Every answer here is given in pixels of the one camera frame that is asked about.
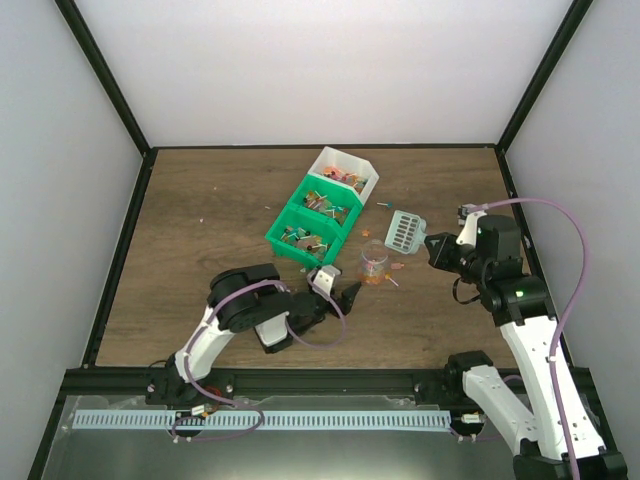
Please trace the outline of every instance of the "wooden tabletop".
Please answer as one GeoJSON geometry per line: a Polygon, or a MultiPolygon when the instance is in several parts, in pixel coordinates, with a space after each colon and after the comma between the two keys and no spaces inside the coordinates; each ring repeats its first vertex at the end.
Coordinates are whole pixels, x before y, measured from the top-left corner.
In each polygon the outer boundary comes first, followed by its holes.
{"type": "MultiPolygon", "coordinates": [[[[380,175],[335,265],[341,288],[356,281],[362,245],[384,240],[394,209],[427,220],[428,232],[459,232],[458,205],[506,198],[491,149],[356,149],[380,175]],[[392,202],[393,209],[376,205],[392,202]],[[371,237],[364,238],[362,230],[371,237]]],[[[319,149],[162,150],[153,169],[107,324],[98,365],[148,365],[189,338],[205,308],[209,282],[231,268],[273,262],[292,289],[304,289],[302,265],[275,257],[269,227],[320,153],[319,149]]],[[[391,253],[405,267],[391,282],[363,287],[344,341],[331,350],[300,344],[266,355],[253,331],[236,335],[216,366],[289,368],[441,368],[452,353],[485,350],[514,366],[491,316],[451,296],[455,275],[431,268],[424,247],[391,253]]],[[[460,296],[475,289],[462,286],[460,296]]],[[[334,317],[305,339],[328,343],[334,317]]]]}

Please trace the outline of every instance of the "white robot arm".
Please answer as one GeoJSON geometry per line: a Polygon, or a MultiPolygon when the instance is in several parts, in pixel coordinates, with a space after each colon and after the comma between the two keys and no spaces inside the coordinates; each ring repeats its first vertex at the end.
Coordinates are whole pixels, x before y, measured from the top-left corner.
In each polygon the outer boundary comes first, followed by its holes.
{"type": "Polygon", "coordinates": [[[448,377],[486,413],[509,445],[516,477],[571,478],[551,382],[551,360],[557,366],[571,442],[580,470],[585,472],[582,478],[625,478],[618,476],[621,471],[626,474],[624,462],[624,468],[619,468],[621,454],[607,451],[589,420],[562,350],[549,359],[556,314],[544,282],[522,273],[520,229],[515,221],[482,211],[471,213],[457,237],[430,235],[425,244],[430,265],[457,273],[461,281],[477,286],[478,299],[493,315],[518,364],[531,411],[506,386],[483,352],[452,355],[446,366],[448,377]]]}
{"type": "Polygon", "coordinates": [[[285,288],[270,263],[228,270],[215,277],[202,320],[185,346],[167,360],[166,380],[156,385],[161,389],[156,391],[158,399],[167,405],[193,400],[198,392],[191,381],[211,373],[214,361],[236,333],[253,329],[265,353],[276,353],[290,346],[294,336],[302,336],[322,322],[327,313],[338,315],[334,305],[347,315],[361,285],[355,283],[339,298],[334,297],[340,275],[331,265],[317,268],[308,276],[309,291],[298,293],[285,288]]]}

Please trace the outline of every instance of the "transparent cup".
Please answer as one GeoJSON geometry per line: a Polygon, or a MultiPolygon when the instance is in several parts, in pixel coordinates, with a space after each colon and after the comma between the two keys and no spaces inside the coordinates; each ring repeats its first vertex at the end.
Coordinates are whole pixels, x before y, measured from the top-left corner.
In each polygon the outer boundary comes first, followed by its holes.
{"type": "Polygon", "coordinates": [[[370,240],[360,255],[360,281],[365,285],[380,285],[389,270],[387,247],[380,240],[370,240]]]}

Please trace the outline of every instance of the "scattered debris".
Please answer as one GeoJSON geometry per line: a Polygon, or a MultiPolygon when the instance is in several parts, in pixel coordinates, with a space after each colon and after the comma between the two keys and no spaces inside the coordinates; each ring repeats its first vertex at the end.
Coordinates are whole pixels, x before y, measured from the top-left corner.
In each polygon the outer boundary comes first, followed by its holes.
{"type": "Polygon", "coordinates": [[[399,287],[400,285],[398,284],[398,282],[396,282],[393,278],[391,278],[391,274],[387,273],[384,278],[386,278],[387,280],[389,280],[391,283],[393,283],[396,287],[399,287]]]}

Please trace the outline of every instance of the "white bin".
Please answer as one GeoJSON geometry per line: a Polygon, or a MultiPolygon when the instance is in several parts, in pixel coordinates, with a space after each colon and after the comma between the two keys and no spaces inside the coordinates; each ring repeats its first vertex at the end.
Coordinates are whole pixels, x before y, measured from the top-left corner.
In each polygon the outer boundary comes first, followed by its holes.
{"type": "Polygon", "coordinates": [[[322,149],[322,152],[313,163],[308,173],[310,175],[322,177],[327,182],[333,182],[336,185],[350,189],[360,199],[360,203],[362,203],[363,206],[367,203],[369,195],[371,195],[371,192],[373,191],[373,187],[376,186],[376,183],[378,183],[378,179],[380,178],[378,172],[376,172],[370,162],[331,147],[324,147],[322,149]],[[325,177],[324,169],[326,167],[337,167],[343,172],[355,173],[359,177],[366,178],[367,184],[362,189],[362,193],[358,193],[355,188],[345,185],[344,183],[325,177]]]}

